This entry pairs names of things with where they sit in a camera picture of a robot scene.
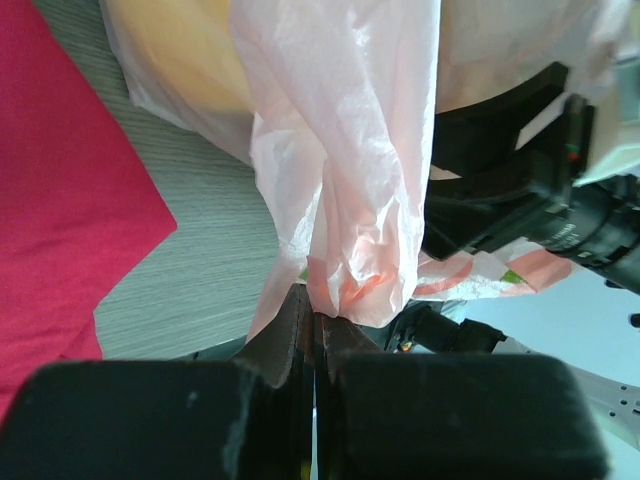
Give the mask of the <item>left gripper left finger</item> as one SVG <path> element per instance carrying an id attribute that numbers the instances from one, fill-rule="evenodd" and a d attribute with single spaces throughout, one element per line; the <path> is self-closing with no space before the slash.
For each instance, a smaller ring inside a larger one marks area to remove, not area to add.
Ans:
<path id="1" fill-rule="evenodd" d="M 1 426 L 5 479 L 306 479 L 312 311 L 304 286 L 225 361 L 47 365 Z"/>

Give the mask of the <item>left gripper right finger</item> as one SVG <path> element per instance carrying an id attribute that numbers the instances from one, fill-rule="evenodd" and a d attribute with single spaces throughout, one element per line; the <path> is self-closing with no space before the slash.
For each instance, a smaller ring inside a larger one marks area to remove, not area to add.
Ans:
<path id="1" fill-rule="evenodd" d="M 544 355 L 393 354 L 314 319 L 323 479 L 603 479 L 574 375 Z"/>

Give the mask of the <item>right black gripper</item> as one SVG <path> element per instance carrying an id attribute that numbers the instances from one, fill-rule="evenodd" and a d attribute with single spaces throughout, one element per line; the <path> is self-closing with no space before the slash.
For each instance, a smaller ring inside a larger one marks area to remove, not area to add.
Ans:
<path id="1" fill-rule="evenodd" d="M 524 237 L 639 291 L 639 181 L 580 185 L 595 157 L 598 110 L 577 94 L 523 146 L 521 130 L 565 90 L 553 62 L 491 99 L 435 116 L 432 163 L 454 173 L 427 189 L 422 249 L 437 260 L 495 252 Z"/>

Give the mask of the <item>pink plastic bag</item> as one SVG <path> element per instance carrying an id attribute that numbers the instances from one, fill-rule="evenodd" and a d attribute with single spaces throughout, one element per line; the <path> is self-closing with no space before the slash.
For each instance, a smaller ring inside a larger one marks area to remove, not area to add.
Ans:
<path id="1" fill-rule="evenodd" d="M 597 97 L 628 1 L 105 1 L 132 102 L 252 166 L 279 254 L 250 334 L 305 280 L 313 308 L 383 327 L 412 299 L 536 293 L 574 264 L 515 240 L 419 250 L 437 113 L 558 60 Z"/>

